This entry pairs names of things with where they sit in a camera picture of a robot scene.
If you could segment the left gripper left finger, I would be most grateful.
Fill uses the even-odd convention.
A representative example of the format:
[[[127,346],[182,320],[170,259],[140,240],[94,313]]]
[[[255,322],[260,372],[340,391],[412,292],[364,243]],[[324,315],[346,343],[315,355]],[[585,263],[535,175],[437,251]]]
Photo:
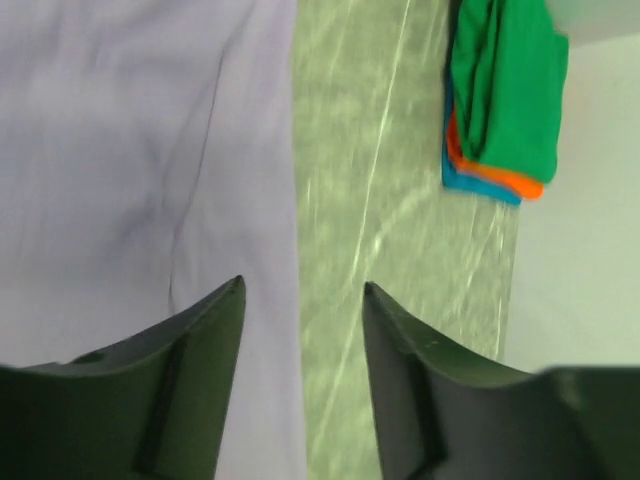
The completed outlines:
[[[210,479],[244,325],[235,277],[65,364],[1,370],[5,479]]]

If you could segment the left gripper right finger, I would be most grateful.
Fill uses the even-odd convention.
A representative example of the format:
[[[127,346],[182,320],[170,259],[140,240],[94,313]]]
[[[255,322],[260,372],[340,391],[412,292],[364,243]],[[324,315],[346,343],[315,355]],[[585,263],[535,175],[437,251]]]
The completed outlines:
[[[363,333],[386,479],[635,479],[639,371],[529,374],[409,314],[374,283]]]

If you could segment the purple t shirt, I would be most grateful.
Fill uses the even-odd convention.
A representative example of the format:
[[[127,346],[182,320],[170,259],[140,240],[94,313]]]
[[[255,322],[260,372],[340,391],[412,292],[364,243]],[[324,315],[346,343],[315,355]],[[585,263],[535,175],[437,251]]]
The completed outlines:
[[[1,5],[1,360],[70,360],[242,276],[216,475],[307,475],[292,1]]]

